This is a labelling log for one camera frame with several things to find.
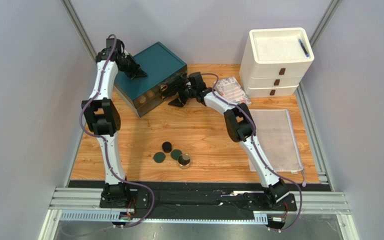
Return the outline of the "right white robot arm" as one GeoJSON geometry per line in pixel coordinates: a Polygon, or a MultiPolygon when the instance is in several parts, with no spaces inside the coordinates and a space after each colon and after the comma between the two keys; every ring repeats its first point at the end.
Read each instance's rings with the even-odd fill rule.
{"type": "Polygon", "coordinates": [[[163,91],[165,98],[174,95],[177,98],[168,103],[171,106],[183,107],[188,100],[195,99],[222,114],[228,136],[242,147],[258,174],[266,204],[271,208],[286,205],[284,201],[290,192],[260,146],[257,127],[247,104],[230,101],[208,87],[200,72],[180,76],[163,91]]]}

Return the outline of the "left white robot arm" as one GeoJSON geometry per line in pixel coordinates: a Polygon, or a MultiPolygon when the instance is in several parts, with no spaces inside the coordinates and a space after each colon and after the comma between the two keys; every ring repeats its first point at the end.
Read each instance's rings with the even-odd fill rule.
{"type": "Polygon", "coordinates": [[[101,194],[103,201],[125,205],[132,201],[132,197],[130,182],[126,180],[120,159],[118,132],[121,117],[112,101],[113,88],[119,72],[131,80],[145,78],[147,73],[114,34],[106,39],[106,47],[96,55],[95,61],[95,84],[89,99],[81,103],[79,121],[86,123],[82,130],[95,137],[100,145],[105,166],[105,185],[101,194]]]}

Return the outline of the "teal drawer organizer box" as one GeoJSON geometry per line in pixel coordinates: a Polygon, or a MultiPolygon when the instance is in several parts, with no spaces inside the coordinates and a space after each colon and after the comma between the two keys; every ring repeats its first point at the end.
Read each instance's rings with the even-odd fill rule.
{"type": "Polygon", "coordinates": [[[117,94],[139,118],[179,91],[186,80],[187,64],[161,42],[134,56],[147,77],[130,79],[119,72],[114,81],[117,94]]]}

